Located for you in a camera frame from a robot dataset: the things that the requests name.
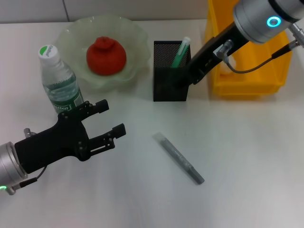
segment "gray marker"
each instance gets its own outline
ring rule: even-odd
[[[187,161],[187,159],[165,138],[161,133],[154,135],[154,138],[163,146],[163,148],[177,161],[177,163],[197,182],[202,184],[205,180]]]

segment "table surface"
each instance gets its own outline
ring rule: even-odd
[[[206,21],[138,24],[149,34],[151,52],[154,40],[189,36],[194,54]],[[38,49],[68,25],[0,25],[1,143],[22,140],[26,127],[41,132],[55,124]],[[254,102],[211,99],[204,79],[190,86],[187,102],[154,103],[152,58],[149,65],[116,91],[97,93],[80,84],[85,100],[107,99],[110,106],[84,121],[88,136],[121,123],[127,135],[86,162],[67,157],[49,165],[37,183],[13,197],[0,192],[1,227],[303,227],[304,51],[293,52],[279,93]],[[193,164],[206,180],[202,185],[154,141],[157,132]]]

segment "blue light ring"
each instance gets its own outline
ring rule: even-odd
[[[276,24],[276,25],[272,25],[272,24],[270,23],[272,20],[276,20],[276,21],[277,21],[277,24]],[[275,17],[275,16],[270,17],[270,18],[268,18],[268,20],[267,20],[267,25],[268,25],[269,27],[272,27],[272,28],[278,27],[281,23],[282,23],[282,20],[281,20],[279,17]]]

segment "white wall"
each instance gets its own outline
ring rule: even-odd
[[[207,11],[207,0],[0,0],[0,23],[74,21],[105,13],[132,20],[200,19]]]
[[[111,13],[132,20],[207,18],[207,0],[65,0],[70,20]]]
[[[0,23],[67,21],[62,0],[0,0]]]

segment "glass bowl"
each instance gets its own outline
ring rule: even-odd
[[[117,40],[125,49],[127,62],[123,70],[111,76],[93,73],[86,63],[86,51],[98,37]],[[55,46],[61,59],[93,89],[113,89],[136,76],[151,54],[148,35],[135,22],[113,15],[94,16],[75,21],[61,32]]]

